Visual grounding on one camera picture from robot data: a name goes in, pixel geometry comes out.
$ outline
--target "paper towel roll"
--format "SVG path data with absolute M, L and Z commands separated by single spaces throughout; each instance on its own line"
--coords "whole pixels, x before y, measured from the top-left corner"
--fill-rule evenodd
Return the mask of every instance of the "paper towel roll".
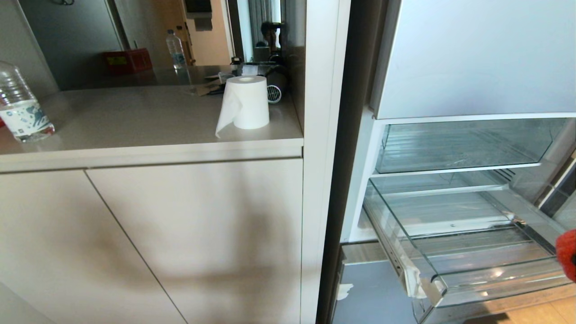
M 270 122 L 266 78 L 241 76 L 226 80 L 216 136 L 229 123 L 241 129 L 257 129 Z

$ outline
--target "wooden floor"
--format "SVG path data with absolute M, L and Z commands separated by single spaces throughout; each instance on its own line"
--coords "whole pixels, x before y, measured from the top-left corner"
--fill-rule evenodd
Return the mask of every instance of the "wooden floor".
M 505 314 L 469 319 L 464 324 L 576 324 L 576 297 Z

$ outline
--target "red object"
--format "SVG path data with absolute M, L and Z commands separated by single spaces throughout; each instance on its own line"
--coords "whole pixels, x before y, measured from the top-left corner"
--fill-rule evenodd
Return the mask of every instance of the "red object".
M 576 282 L 576 229 L 568 231 L 556 239 L 556 256 L 566 277 Z
M 130 51 L 104 52 L 104 62 L 112 74 L 134 74 L 150 70 L 152 61 L 145 48 Z

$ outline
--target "beige cabinet door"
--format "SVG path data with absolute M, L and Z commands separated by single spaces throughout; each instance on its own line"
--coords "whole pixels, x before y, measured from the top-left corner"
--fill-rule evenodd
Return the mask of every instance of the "beige cabinet door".
M 56 324 L 184 324 L 83 171 L 0 175 L 0 281 Z
M 300 321 L 302 159 L 87 173 L 188 323 Z

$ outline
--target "glass crisper drawer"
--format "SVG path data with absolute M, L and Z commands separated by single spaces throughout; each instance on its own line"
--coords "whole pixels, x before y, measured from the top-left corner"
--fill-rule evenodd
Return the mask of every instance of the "glass crisper drawer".
M 381 174 L 538 163 L 565 119 L 508 119 L 388 125 Z
M 409 296 L 448 307 L 571 283 L 549 242 L 560 232 L 506 186 L 399 194 L 386 179 L 370 180 L 363 207 Z

